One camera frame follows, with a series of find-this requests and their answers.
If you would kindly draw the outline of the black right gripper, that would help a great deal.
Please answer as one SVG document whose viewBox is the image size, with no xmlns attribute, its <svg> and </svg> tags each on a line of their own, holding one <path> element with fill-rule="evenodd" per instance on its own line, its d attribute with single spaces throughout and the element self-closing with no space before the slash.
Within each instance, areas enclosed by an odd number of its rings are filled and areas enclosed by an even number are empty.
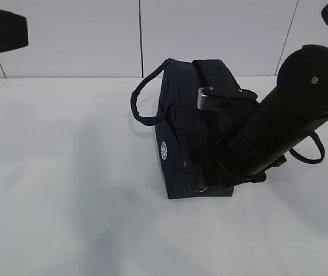
<svg viewBox="0 0 328 276">
<path fill-rule="evenodd" d="M 263 182 L 266 170 L 281 166 L 287 159 L 283 154 L 264 159 L 247 148 L 217 144 L 193 151 L 192 161 L 196 165 L 199 188 L 214 190 Z"/>
</svg>

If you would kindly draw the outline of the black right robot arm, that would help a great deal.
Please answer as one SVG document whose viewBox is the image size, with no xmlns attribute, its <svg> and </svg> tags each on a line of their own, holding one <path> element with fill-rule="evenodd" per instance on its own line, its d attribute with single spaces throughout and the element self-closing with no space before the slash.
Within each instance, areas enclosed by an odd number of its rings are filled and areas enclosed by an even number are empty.
<svg viewBox="0 0 328 276">
<path fill-rule="evenodd" d="M 226 130 L 217 131 L 207 145 L 191 154 L 205 177 L 218 177 L 224 187 L 260 183 L 266 172 L 285 163 L 285 153 L 318 164 L 295 151 L 295 145 L 310 137 L 321 155 L 324 146 L 316 130 L 328 121 L 328 47 L 304 45 L 282 64 L 275 88 L 261 101 L 256 93 L 213 80 L 201 87 L 197 107 L 228 118 Z"/>
</svg>

